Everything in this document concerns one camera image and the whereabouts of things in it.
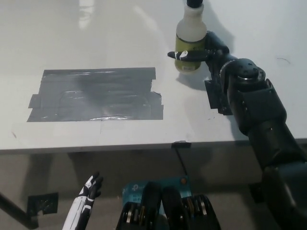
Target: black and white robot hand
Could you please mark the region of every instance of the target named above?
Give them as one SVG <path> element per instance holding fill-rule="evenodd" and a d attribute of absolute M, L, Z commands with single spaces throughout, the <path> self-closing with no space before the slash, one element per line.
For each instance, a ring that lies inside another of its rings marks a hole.
<path fill-rule="evenodd" d="M 103 177 L 99 177 L 98 172 L 87 180 L 73 201 L 62 230 L 84 230 L 86 228 L 94 200 L 101 195 L 99 189 L 102 181 Z"/>

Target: table leg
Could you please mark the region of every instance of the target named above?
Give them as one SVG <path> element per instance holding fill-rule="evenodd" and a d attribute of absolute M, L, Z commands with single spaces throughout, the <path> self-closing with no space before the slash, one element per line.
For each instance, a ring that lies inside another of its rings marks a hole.
<path fill-rule="evenodd" d="M 0 209 L 13 217 L 16 221 L 24 225 L 28 229 L 38 228 L 38 222 L 31 219 L 24 211 L 22 211 L 17 205 L 6 198 L 0 193 Z"/>

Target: black tape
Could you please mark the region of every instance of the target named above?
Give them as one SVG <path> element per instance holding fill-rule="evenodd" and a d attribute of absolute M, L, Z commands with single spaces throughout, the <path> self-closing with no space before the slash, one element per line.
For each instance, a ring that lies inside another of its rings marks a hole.
<path fill-rule="evenodd" d="M 45 70 L 27 122 L 163 120 L 155 68 Z"/>
<path fill-rule="evenodd" d="M 58 203 L 58 193 L 31 195 L 28 197 L 27 214 L 31 217 L 35 217 L 38 215 L 39 211 L 42 211 L 43 215 L 57 213 Z"/>
<path fill-rule="evenodd" d="M 212 75 L 212 80 L 205 80 L 206 91 L 211 109 L 217 109 L 219 114 L 232 115 L 227 96 L 223 93 L 218 76 Z"/>
<path fill-rule="evenodd" d="M 185 140 L 176 141 L 172 144 L 172 149 L 189 149 L 191 148 L 192 143 L 186 142 Z"/>

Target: black tape piece on floor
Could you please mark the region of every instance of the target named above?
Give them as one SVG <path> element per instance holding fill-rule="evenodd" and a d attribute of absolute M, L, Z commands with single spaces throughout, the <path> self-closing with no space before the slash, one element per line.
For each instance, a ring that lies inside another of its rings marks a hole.
<path fill-rule="evenodd" d="M 58 203 L 58 193 L 31 195 L 28 197 L 27 214 L 31 217 L 35 217 L 40 211 L 43 212 L 43 215 L 57 213 Z"/>
<path fill-rule="evenodd" d="M 262 195 L 261 183 L 249 184 L 249 191 L 256 204 L 263 203 L 264 197 Z"/>
<path fill-rule="evenodd" d="M 218 76 L 212 75 L 212 80 L 205 80 L 210 108 L 217 109 L 219 114 L 232 115 L 227 96 L 223 93 Z"/>

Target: gray duct tape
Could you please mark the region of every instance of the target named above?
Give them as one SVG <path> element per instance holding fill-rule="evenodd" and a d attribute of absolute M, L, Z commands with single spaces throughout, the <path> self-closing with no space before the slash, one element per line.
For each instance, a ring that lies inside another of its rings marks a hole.
<path fill-rule="evenodd" d="M 28 122 L 162 120 L 155 68 L 45 70 Z"/>

